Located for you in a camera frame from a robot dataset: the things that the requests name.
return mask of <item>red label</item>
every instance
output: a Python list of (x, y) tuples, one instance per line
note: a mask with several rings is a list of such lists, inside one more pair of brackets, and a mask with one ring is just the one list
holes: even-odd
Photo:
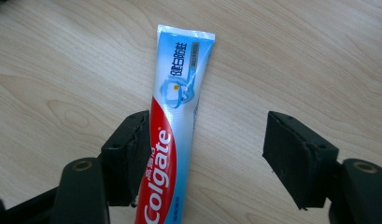
[(173, 131), (155, 98), (152, 98), (149, 117), (152, 154), (141, 181), (135, 224), (164, 223), (176, 184), (177, 154)]

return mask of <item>wood grain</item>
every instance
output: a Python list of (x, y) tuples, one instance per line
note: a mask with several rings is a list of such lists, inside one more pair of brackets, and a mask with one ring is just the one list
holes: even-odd
[[(149, 108), (158, 24), (217, 35), (183, 223), (328, 223), (262, 158), (269, 110), (382, 166), (382, 0), (9, 0), (0, 6), (0, 198), (14, 206), (97, 156)], [(133, 223), (132, 208), (111, 209)]]

